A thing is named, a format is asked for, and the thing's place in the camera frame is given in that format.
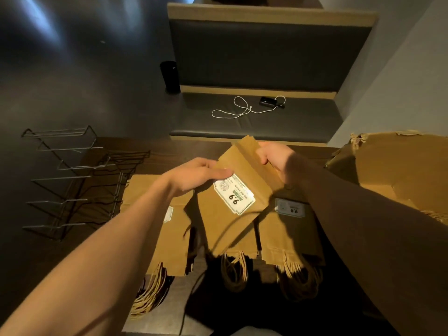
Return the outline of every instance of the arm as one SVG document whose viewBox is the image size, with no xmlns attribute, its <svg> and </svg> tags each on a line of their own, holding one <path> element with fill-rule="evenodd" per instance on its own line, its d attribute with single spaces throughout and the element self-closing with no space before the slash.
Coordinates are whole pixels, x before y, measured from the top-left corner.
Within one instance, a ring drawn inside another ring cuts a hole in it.
<svg viewBox="0 0 448 336">
<path fill-rule="evenodd" d="M 285 145 L 260 143 L 286 183 L 299 186 L 358 283 L 401 334 L 448 331 L 448 227 L 344 181 Z"/>
<path fill-rule="evenodd" d="M 3 335 L 115 335 L 148 269 L 172 197 L 230 170 L 196 158 L 168 171 L 126 212 L 87 238 L 33 290 Z"/>
</svg>

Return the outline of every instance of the price label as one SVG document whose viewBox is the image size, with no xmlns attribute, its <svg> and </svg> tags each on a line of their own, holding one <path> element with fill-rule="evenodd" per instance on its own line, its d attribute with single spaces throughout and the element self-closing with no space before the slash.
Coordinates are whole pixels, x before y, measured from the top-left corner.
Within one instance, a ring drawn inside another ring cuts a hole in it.
<svg viewBox="0 0 448 336">
<path fill-rule="evenodd" d="M 292 200 L 276 198 L 276 211 L 293 217 L 305 217 L 305 205 Z"/>
<path fill-rule="evenodd" d="M 242 214 L 255 203 L 254 194 L 236 174 L 224 180 L 216 180 L 213 187 L 233 213 Z"/>
<path fill-rule="evenodd" d="M 165 213 L 164 223 L 169 222 L 171 220 L 173 211 L 174 211 L 174 208 L 172 206 L 168 206 L 167 213 Z"/>
</svg>

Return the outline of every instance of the black cylinder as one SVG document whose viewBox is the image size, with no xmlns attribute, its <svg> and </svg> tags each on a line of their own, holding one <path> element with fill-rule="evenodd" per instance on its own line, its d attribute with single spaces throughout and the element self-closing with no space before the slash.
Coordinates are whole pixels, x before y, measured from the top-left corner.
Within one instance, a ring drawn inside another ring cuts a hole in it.
<svg viewBox="0 0 448 336">
<path fill-rule="evenodd" d="M 177 74 L 177 65 L 175 61 L 164 61 L 160 64 L 160 70 L 164 77 L 166 92 L 168 94 L 179 94 L 179 75 Z"/>
</svg>

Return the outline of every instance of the charging cable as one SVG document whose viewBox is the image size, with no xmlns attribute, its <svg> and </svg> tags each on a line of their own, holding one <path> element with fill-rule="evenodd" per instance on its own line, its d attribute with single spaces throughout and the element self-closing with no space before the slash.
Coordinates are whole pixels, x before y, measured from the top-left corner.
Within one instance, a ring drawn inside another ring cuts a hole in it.
<svg viewBox="0 0 448 336">
<path fill-rule="evenodd" d="M 244 101 L 244 103 L 246 104 L 246 106 L 240 106 L 240 105 L 238 105 L 238 104 L 235 102 L 235 101 L 237 100 L 237 98 L 240 98 L 242 101 Z M 283 104 L 280 104 L 280 105 L 284 105 L 284 104 L 286 103 L 286 98 L 285 98 L 283 95 L 277 95 L 277 96 L 275 97 L 275 100 L 277 100 L 277 98 L 283 98 L 283 99 L 284 99 Z M 265 110 L 265 111 L 261 111 L 261 112 L 255 112 L 255 111 L 252 110 L 252 106 L 249 107 L 249 105 L 247 104 L 247 101 L 245 101 L 245 100 L 244 100 L 242 97 L 240 97 L 239 95 L 236 96 L 236 97 L 233 99 L 233 103 L 234 103 L 236 106 L 240 107 L 240 108 L 244 108 L 244 112 L 243 112 L 243 113 L 240 113 L 240 114 L 234 114 L 234 113 L 225 112 L 225 111 L 223 111 L 223 110 L 213 110 L 213 111 L 211 111 L 211 116 L 212 116 L 213 118 L 218 118 L 218 119 L 236 119 L 236 118 L 239 118 L 240 116 L 243 116 L 243 115 L 245 115 L 245 114 L 249 114 L 250 112 L 252 112 L 252 113 L 256 113 L 256 114 L 260 114 L 260 113 L 264 113 L 264 112 L 270 112 L 270 111 L 273 111 L 274 109 L 276 109 L 276 108 L 278 107 L 278 105 L 277 105 L 277 106 L 275 106 L 274 108 L 272 108 L 272 109 L 270 109 L 270 110 Z M 216 115 L 214 115 L 214 112 L 216 112 L 216 111 L 221 112 L 221 113 L 228 114 L 228 115 L 230 115 L 230 116 L 216 116 Z"/>
</svg>

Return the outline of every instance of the wooden trim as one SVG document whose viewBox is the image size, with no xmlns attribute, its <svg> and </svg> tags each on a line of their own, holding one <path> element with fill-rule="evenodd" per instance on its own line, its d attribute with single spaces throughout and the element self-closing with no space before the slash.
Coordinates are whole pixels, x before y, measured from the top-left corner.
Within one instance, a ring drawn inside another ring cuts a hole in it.
<svg viewBox="0 0 448 336">
<path fill-rule="evenodd" d="M 235 142 L 240 139 L 233 138 L 211 138 L 206 136 L 169 136 L 171 140 L 193 140 L 193 141 L 216 141 L 216 142 Z M 271 141 L 279 142 L 280 144 L 292 145 L 292 146 L 317 146 L 326 147 L 324 142 L 299 142 L 299 141 L 278 141 L 278 140 L 259 140 L 259 141 Z"/>
<path fill-rule="evenodd" d="M 360 10 L 168 3 L 168 17 L 176 20 L 372 27 L 378 13 Z"/>
<path fill-rule="evenodd" d="M 261 97 L 276 97 L 283 95 L 287 98 L 313 98 L 333 100 L 336 92 L 302 92 L 302 91 L 280 91 L 280 90 L 259 90 L 249 88 L 225 88 L 225 87 L 206 87 L 189 86 L 181 84 L 182 93 L 206 93 L 206 94 L 225 94 L 225 95 L 259 95 Z"/>
</svg>

